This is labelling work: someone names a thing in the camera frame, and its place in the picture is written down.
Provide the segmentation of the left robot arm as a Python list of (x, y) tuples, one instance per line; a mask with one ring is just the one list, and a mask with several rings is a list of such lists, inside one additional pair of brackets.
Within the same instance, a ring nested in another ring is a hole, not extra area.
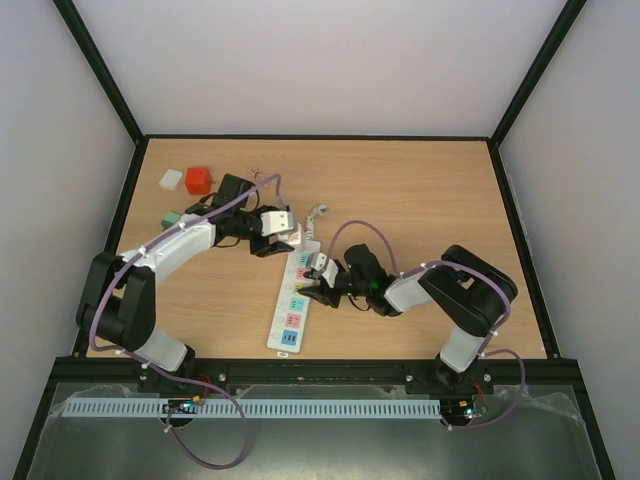
[[(227, 238), (245, 241), (260, 258), (290, 253), (287, 238), (298, 229), (290, 207), (257, 203), (269, 182), (255, 184), (227, 174), (218, 190), (202, 197), (174, 225), (147, 243), (121, 254), (101, 252), (91, 262), (76, 314), (93, 350), (118, 350), (182, 380), (195, 373), (195, 351), (166, 333), (156, 321), (156, 289), (191, 258)], [(97, 345), (97, 340), (104, 345)]]

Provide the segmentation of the white multicolour power strip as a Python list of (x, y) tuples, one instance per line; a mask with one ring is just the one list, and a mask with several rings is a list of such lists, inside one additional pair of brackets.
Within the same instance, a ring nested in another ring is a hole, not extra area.
[(301, 351), (310, 299), (300, 295), (299, 290), (313, 285), (304, 273), (310, 256), (319, 250), (318, 241), (306, 240), (301, 251), (288, 254), (267, 338), (267, 347), (275, 350), (278, 357), (287, 358)]

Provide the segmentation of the white plug adapter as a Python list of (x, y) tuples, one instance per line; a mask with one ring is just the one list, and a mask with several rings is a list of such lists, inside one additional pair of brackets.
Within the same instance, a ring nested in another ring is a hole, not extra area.
[(176, 191), (183, 179), (183, 172), (177, 169), (167, 169), (159, 181), (159, 186), (168, 191)]

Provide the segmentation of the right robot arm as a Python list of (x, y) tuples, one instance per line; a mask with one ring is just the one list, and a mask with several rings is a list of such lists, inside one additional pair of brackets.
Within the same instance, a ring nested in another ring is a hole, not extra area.
[(460, 245), (408, 273), (386, 272), (365, 244), (347, 249), (344, 260), (311, 254), (304, 277), (312, 284), (299, 294), (334, 309), (344, 297), (362, 297), (382, 317), (436, 304), (454, 323), (435, 367), (435, 380), (450, 392), (470, 381), (470, 367), (508, 319), (518, 296), (509, 276)]

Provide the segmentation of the white tiger cube adapter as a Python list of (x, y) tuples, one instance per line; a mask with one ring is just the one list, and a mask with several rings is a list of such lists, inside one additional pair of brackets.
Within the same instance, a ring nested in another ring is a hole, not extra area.
[(304, 227), (298, 223), (296, 228), (290, 232), (283, 232), (277, 235), (277, 240), (293, 248), (295, 252), (301, 252), (305, 246)]

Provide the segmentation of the red cube socket adapter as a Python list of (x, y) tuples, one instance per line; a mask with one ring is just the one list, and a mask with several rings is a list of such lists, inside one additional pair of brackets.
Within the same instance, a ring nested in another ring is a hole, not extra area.
[(205, 196), (211, 193), (212, 177), (207, 167), (189, 167), (185, 176), (187, 192), (193, 196)]

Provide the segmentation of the green plug adapter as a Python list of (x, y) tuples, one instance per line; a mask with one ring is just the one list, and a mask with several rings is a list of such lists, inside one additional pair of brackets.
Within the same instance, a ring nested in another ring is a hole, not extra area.
[(182, 214), (175, 211), (168, 212), (161, 220), (160, 225), (163, 231), (169, 230), (182, 220)]

